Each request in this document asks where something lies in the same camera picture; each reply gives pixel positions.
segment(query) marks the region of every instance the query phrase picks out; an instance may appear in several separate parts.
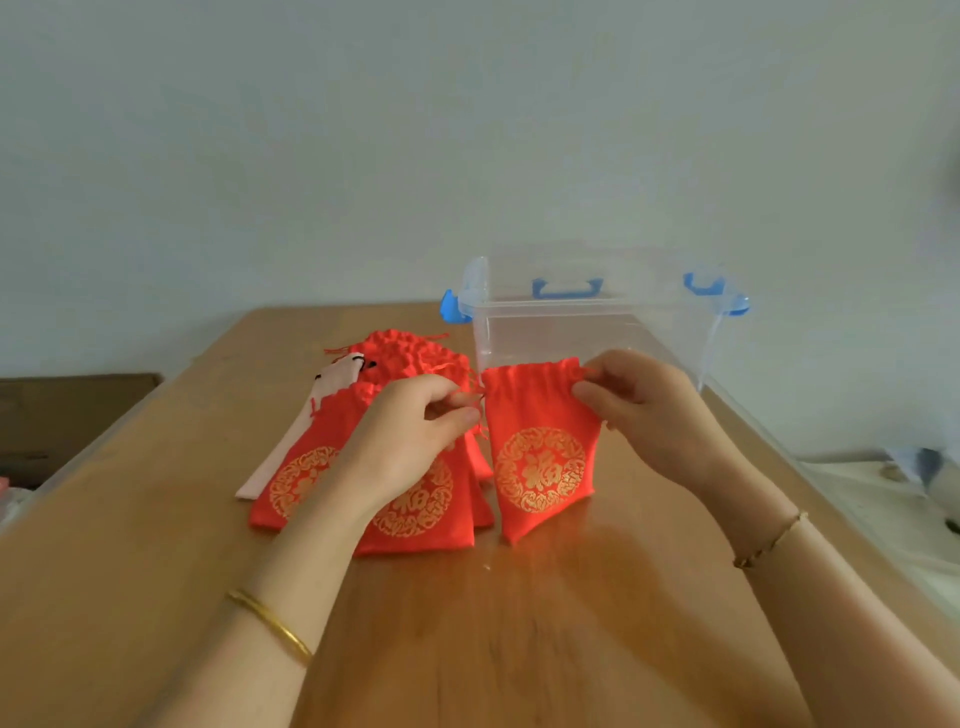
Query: gold circular emblem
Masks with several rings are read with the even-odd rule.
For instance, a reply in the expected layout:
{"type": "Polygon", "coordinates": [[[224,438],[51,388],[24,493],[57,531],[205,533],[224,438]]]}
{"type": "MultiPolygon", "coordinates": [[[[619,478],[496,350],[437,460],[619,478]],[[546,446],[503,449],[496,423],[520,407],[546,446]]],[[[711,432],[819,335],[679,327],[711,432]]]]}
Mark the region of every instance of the gold circular emblem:
{"type": "Polygon", "coordinates": [[[452,500],[453,473],[438,457],[413,488],[377,512],[373,525],[388,536],[417,536],[440,522],[452,500]]]}
{"type": "Polygon", "coordinates": [[[316,448],[283,466],[270,481],[270,503],[274,510],[283,518],[289,519],[339,452],[334,448],[316,448]]]}
{"type": "Polygon", "coordinates": [[[511,437],[496,456],[496,487],[516,507],[540,513],[573,495],[584,478],[587,454],[569,432],[530,427],[511,437]]]}

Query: finger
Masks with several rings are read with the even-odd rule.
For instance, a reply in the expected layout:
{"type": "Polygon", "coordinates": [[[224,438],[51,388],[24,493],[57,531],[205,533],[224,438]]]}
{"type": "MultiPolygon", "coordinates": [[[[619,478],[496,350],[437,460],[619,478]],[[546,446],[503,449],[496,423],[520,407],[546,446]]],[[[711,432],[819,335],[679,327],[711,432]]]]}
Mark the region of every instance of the finger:
{"type": "Polygon", "coordinates": [[[430,437],[434,440],[433,444],[439,451],[458,437],[467,434],[468,430],[476,427],[479,422],[480,410],[475,407],[461,407],[427,423],[427,427],[430,437]]]}
{"type": "Polygon", "coordinates": [[[423,407],[460,389],[456,382],[440,375],[411,376],[409,379],[399,380],[396,384],[403,387],[405,397],[422,402],[423,407]]]}
{"type": "Polygon", "coordinates": [[[570,391],[601,420],[606,420],[614,427],[624,428],[634,411],[634,404],[591,381],[578,381],[570,391]]]}
{"type": "Polygon", "coordinates": [[[647,401],[672,369],[653,356],[628,349],[611,349],[584,364],[587,379],[623,396],[647,401]]]}
{"type": "Polygon", "coordinates": [[[482,395],[467,392],[454,392],[452,395],[444,397],[440,401],[432,402],[427,405],[426,408],[426,419],[427,420],[436,420],[438,417],[445,415],[447,412],[459,409],[460,407],[477,407],[479,408],[479,402],[483,399],[482,395]]]}

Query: woman's left hand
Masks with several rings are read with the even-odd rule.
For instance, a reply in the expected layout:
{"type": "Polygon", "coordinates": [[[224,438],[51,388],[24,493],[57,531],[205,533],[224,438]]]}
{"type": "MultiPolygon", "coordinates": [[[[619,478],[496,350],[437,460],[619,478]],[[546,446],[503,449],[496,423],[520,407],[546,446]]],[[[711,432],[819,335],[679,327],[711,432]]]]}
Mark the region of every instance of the woman's left hand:
{"type": "Polygon", "coordinates": [[[348,495],[373,513],[409,490],[441,450],[480,421],[478,400],[439,375],[388,384],[337,457],[348,495]]]}

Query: transparent lid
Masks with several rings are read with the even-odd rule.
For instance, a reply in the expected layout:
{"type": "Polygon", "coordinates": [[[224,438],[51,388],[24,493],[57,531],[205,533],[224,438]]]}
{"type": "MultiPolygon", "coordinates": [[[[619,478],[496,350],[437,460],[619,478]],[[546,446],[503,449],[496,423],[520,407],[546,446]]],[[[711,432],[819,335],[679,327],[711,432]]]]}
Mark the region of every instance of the transparent lid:
{"type": "Polygon", "coordinates": [[[472,317],[623,313],[637,306],[700,306],[743,315],[749,300],[717,267],[665,248],[593,248],[564,243],[474,258],[459,311],[472,317]]]}

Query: brown box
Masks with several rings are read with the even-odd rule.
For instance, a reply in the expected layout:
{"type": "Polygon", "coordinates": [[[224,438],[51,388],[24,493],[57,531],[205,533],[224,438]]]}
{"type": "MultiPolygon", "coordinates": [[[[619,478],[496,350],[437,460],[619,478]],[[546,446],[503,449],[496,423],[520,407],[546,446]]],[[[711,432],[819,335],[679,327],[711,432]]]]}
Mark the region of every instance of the brown box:
{"type": "Polygon", "coordinates": [[[0,379],[0,475],[35,488],[161,381],[155,374],[0,379]]]}

